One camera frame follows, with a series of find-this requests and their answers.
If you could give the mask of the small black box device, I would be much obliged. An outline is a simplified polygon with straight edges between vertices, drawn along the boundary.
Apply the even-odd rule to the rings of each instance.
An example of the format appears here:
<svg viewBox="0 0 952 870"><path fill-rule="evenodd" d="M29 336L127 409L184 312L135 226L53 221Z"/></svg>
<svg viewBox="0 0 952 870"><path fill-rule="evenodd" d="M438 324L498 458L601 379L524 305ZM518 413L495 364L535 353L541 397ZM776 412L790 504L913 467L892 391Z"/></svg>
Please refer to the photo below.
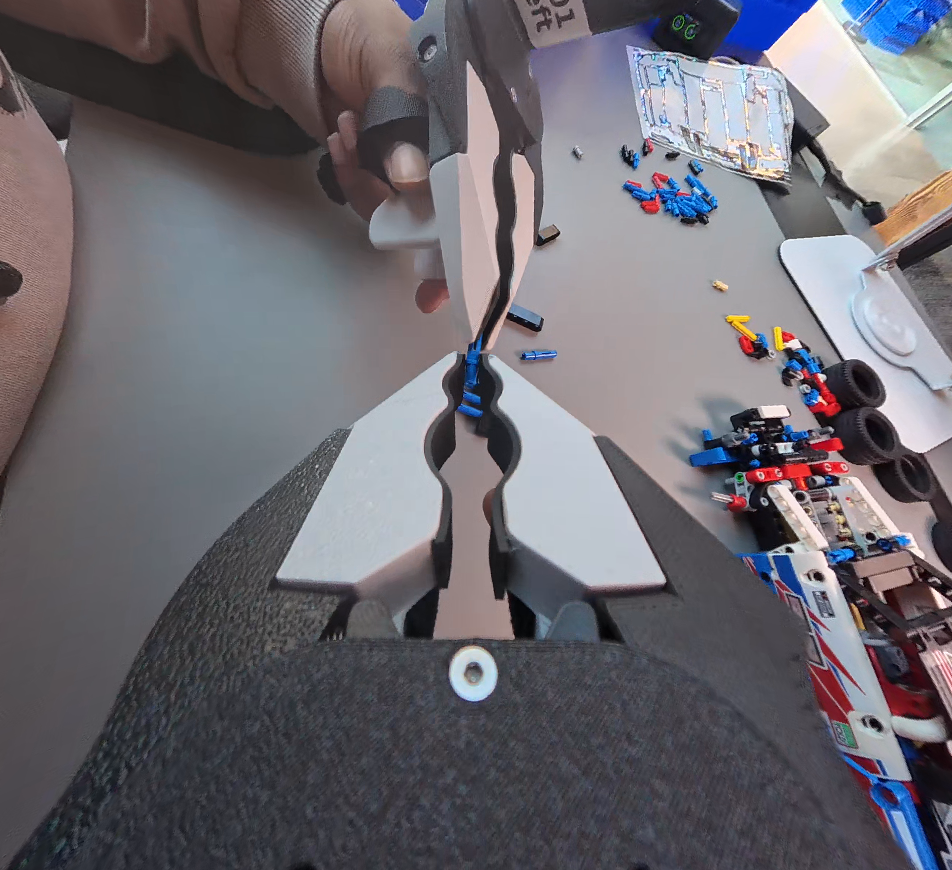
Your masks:
<svg viewBox="0 0 952 870"><path fill-rule="evenodd" d="M698 0L660 18L651 41L660 50L709 60L727 42L743 10L741 0Z"/></svg>

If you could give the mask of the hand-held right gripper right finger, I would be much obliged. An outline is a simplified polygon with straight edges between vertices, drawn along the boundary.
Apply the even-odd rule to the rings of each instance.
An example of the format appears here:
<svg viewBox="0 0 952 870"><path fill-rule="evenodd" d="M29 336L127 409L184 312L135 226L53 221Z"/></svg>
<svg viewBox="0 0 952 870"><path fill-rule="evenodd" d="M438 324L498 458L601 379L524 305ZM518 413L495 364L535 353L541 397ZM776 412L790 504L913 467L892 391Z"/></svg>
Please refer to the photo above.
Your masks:
<svg viewBox="0 0 952 870"><path fill-rule="evenodd" d="M595 433L494 355L481 365L482 420L501 478L489 568L514 635L542 639L566 605L667 583Z"/></svg>

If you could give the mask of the silver sticker sheet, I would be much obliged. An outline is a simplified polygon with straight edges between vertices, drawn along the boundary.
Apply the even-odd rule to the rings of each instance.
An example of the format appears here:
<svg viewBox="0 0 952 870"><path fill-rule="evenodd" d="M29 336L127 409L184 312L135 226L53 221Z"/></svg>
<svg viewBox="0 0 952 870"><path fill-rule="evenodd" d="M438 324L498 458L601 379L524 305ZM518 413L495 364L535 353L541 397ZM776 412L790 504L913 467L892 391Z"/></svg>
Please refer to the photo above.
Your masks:
<svg viewBox="0 0 952 870"><path fill-rule="evenodd" d="M793 105L775 69L625 48L642 134L759 183L791 180Z"/></svg>

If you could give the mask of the person's left hand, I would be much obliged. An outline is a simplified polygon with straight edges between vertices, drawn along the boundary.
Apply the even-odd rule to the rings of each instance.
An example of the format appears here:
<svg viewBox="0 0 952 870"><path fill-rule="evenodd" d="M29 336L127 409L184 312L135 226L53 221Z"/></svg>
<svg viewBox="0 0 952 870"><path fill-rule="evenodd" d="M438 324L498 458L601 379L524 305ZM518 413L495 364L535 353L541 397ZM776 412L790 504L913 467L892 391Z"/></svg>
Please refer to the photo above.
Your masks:
<svg viewBox="0 0 952 870"><path fill-rule="evenodd" d="M347 203L364 221L395 194L431 206L429 163L418 147L402 142L391 149L385 160L387 184L363 170L358 154L358 130L371 94L398 87L425 95L410 30L410 18L393 0L340 0L321 35L327 149Z"/></svg>

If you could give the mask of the toy brick race car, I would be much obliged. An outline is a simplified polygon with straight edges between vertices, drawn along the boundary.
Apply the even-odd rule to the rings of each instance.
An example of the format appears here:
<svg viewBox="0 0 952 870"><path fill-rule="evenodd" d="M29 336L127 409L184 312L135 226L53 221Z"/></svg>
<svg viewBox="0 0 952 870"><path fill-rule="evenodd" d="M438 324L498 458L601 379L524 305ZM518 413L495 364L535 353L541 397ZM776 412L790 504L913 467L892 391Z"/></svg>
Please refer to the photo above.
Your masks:
<svg viewBox="0 0 952 870"><path fill-rule="evenodd" d="M830 427L796 430L783 405L702 431L695 468L751 521L741 555L793 614L821 716L914 868L950 868L950 578L921 555L849 465Z"/></svg>

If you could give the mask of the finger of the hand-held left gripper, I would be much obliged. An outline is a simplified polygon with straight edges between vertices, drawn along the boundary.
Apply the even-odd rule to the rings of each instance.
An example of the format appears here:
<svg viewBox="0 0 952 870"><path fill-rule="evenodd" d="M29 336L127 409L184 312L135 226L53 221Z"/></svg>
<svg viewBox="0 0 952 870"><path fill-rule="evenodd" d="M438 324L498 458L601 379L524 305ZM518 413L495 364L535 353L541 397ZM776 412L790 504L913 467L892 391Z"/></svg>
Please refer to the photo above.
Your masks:
<svg viewBox="0 0 952 870"><path fill-rule="evenodd" d="M506 314L527 268L536 235L536 175L525 155L507 155L497 204L497 258L500 269L494 304L482 331L482 351L489 352L502 330Z"/></svg>
<svg viewBox="0 0 952 870"><path fill-rule="evenodd" d="M488 351L499 333L489 322L502 275L494 190L500 134L489 95L470 62L465 91L466 148L432 165L430 187L455 328L463 345L482 339Z"/></svg>

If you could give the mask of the grey desk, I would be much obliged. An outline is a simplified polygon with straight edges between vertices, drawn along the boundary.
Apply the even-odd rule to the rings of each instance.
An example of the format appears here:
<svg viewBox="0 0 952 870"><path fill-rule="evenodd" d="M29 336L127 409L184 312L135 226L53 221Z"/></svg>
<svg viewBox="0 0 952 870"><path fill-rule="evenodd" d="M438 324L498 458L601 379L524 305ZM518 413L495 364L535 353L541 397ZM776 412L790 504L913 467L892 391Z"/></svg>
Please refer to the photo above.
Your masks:
<svg viewBox="0 0 952 870"><path fill-rule="evenodd" d="M543 223L496 355L609 436L726 545L749 534L687 456L699 430L786 394L727 314L839 353L779 259L750 180L708 166L709 226L622 190L639 138L637 30L538 51ZM577 145L585 157L571 154ZM2 867L68 787L137 652L199 559L331 433L456 350L312 157L271 158L77 102L65 329L2 498ZM728 284L720 293L713 280ZM523 363L524 350L556 350Z"/></svg>

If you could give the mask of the person's torso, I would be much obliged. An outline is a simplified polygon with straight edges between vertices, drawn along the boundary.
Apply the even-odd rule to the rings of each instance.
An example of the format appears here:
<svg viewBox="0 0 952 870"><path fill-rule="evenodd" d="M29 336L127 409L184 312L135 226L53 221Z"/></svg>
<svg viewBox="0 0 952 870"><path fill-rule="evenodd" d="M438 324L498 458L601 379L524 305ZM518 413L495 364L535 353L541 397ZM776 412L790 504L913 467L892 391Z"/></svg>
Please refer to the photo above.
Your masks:
<svg viewBox="0 0 952 870"><path fill-rule="evenodd" d="M1 468L51 369L69 299L73 197L54 134L1 59Z"/></svg>

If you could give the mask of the black beam with blue pins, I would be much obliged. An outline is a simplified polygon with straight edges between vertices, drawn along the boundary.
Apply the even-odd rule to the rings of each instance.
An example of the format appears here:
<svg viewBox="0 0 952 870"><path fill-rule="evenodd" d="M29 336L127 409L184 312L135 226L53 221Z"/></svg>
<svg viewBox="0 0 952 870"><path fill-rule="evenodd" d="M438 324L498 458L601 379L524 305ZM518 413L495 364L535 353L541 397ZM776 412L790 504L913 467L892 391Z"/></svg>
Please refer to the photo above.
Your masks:
<svg viewBox="0 0 952 870"><path fill-rule="evenodd" d="M456 414L468 424L475 435L488 438L493 424L491 408L495 397L495 382L484 365L483 338L470 343L466 352L462 375L462 396Z"/></svg>

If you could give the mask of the wooden table leg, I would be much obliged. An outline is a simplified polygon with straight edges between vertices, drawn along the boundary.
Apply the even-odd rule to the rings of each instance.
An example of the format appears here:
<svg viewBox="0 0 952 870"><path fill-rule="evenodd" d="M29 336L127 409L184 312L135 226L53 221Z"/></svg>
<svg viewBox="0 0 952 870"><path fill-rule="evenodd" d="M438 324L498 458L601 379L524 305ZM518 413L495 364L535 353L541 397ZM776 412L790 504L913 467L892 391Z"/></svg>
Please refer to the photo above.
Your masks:
<svg viewBox="0 0 952 870"><path fill-rule="evenodd" d="M904 196L887 210L886 219L874 226L884 247L891 247L915 233L929 234L950 221L951 170Z"/></svg>

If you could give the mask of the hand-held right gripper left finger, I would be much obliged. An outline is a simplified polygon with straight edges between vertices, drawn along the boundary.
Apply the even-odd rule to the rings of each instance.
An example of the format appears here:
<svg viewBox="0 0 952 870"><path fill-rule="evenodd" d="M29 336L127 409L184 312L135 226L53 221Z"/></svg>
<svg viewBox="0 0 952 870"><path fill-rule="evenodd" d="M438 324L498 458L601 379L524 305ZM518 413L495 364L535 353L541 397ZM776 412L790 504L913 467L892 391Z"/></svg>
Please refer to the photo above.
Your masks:
<svg viewBox="0 0 952 870"><path fill-rule="evenodd" d="M451 570L462 355L450 353L365 413L275 574L279 590L379 602L408 638L433 638Z"/></svg>

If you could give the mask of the pile of mixed coloured pieces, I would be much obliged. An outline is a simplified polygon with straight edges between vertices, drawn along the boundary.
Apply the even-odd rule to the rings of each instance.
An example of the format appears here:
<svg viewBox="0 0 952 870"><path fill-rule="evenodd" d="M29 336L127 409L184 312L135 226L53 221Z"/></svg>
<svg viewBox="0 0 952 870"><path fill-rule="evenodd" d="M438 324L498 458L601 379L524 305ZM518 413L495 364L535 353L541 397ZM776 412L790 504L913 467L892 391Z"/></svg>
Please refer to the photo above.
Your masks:
<svg viewBox="0 0 952 870"><path fill-rule="evenodd" d="M779 325L770 334L755 332L749 326L750 317L744 315L727 315L724 321L736 333L746 358L779 364L781 382L799 395L813 415L832 420L845 410L829 386L822 360L795 334Z"/></svg>

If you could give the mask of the pile of blue red pins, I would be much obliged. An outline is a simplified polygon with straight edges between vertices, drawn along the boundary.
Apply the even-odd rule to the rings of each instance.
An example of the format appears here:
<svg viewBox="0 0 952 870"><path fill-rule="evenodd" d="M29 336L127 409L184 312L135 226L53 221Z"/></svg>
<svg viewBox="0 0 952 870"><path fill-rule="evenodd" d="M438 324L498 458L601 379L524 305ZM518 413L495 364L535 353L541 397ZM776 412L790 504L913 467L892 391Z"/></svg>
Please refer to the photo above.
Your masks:
<svg viewBox="0 0 952 870"><path fill-rule="evenodd" d="M655 171L649 184L627 179L622 183L622 190L648 216L667 215L684 226L708 225L711 215L719 208L719 201L701 181L704 171L698 159L688 158L682 179Z"/></svg>

